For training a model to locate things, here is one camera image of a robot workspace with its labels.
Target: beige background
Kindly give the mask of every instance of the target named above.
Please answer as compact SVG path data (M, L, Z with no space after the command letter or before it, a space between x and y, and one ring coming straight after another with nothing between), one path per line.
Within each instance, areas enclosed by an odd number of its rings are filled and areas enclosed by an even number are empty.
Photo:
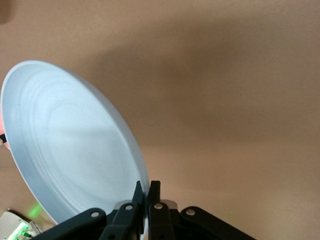
M319 0L1 0L0 56L1 82L38 59L95 85L180 209L319 239ZM0 179L0 211L37 207L3 146Z

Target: plate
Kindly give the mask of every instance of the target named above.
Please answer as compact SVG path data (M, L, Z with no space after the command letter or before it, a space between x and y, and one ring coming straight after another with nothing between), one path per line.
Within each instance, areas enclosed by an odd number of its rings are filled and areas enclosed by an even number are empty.
M115 107L80 76L43 61L14 66L1 89L14 161L56 223L89 208L110 213L137 181L149 190L138 144Z

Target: silver bolt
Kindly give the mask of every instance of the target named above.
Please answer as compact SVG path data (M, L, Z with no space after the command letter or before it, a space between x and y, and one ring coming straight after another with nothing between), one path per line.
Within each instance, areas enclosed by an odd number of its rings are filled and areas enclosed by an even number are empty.
M162 209L163 207L164 206L161 203L157 203L157 204L154 205L154 208L158 209L158 210Z
M131 209L133 209L134 207L132 206L132 205L127 205L127 206L125 206L125 210L131 210Z
M196 214L196 212L195 212L195 210L193 210L193 209L188 209L186 212L185 212L187 215L189 215L189 216L194 216L195 214Z
M93 213L91 213L91 217L92 218L96 218L96 217L98 217L99 216L99 212L98 211L94 211Z

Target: light blue plate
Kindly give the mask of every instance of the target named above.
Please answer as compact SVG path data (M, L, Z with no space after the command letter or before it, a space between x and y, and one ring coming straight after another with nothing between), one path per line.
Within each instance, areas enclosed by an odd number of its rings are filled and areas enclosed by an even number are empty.
M107 214L149 190L134 136L90 83L56 65L25 61L1 89L6 139L17 167L46 212L61 223L89 208Z

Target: pink object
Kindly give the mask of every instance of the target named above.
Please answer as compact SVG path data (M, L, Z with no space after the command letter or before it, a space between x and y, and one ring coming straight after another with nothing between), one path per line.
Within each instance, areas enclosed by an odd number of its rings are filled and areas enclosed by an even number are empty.
M1 105L0 105L0 135L4 134L4 133L5 133L5 128L4 128L4 125L2 123L2 114L1 114ZM4 145L10 150L9 145L8 145L7 142Z

